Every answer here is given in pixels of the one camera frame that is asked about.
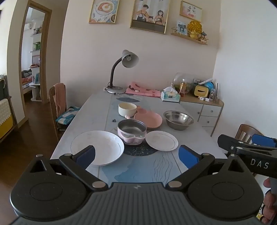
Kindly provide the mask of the person's right hand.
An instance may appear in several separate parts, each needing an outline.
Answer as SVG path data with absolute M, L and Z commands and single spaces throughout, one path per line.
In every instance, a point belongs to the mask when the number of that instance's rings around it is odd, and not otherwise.
M 276 201 L 276 198 L 273 194 L 271 194 L 271 191 L 268 191 L 264 197 L 264 208 L 262 211 L 263 218 L 262 222 L 264 224 L 268 224 L 271 219 L 274 218 L 276 214 L 276 207 L 274 206 L 274 203 Z

